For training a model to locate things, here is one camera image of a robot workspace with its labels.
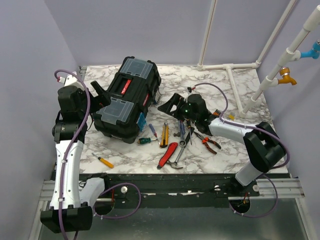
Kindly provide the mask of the black plastic toolbox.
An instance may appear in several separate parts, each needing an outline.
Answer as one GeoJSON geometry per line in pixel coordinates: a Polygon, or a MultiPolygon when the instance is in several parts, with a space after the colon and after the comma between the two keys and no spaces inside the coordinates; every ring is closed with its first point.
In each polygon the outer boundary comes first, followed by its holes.
{"type": "Polygon", "coordinates": [[[127,56],[106,90],[110,104],[92,114],[95,129],[106,137],[134,143],[161,82],[154,62],[127,56]]]}

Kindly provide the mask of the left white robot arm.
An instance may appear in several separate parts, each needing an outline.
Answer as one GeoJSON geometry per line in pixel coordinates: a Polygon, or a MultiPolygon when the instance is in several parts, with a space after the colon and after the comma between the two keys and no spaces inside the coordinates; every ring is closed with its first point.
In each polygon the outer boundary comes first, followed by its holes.
{"type": "Polygon", "coordinates": [[[80,161],[88,130],[89,115],[111,104],[111,96],[97,82],[92,96],[76,72],[65,70],[66,77],[54,72],[63,87],[58,90],[60,110],[52,128],[56,149],[56,174],[49,209],[40,214],[41,223],[53,233],[87,231],[93,222],[93,206],[98,197],[110,194],[111,185],[103,177],[91,177],[80,188],[80,161]]]}

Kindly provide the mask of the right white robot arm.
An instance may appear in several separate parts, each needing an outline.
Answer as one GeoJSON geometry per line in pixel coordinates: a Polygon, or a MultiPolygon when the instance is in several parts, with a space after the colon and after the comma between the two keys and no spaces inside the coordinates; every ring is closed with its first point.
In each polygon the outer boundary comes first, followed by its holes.
{"type": "Polygon", "coordinates": [[[206,102],[200,94],[191,94],[184,99],[174,93],[166,103],[158,107],[158,110],[177,120],[190,120],[200,133],[244,144],[249,162],[235,174],[230,183],[230,191],[236,196],[247,192],[252,181],[271,170],[287,154],[269,123],[227,123],[207,109],[206,102]]]}

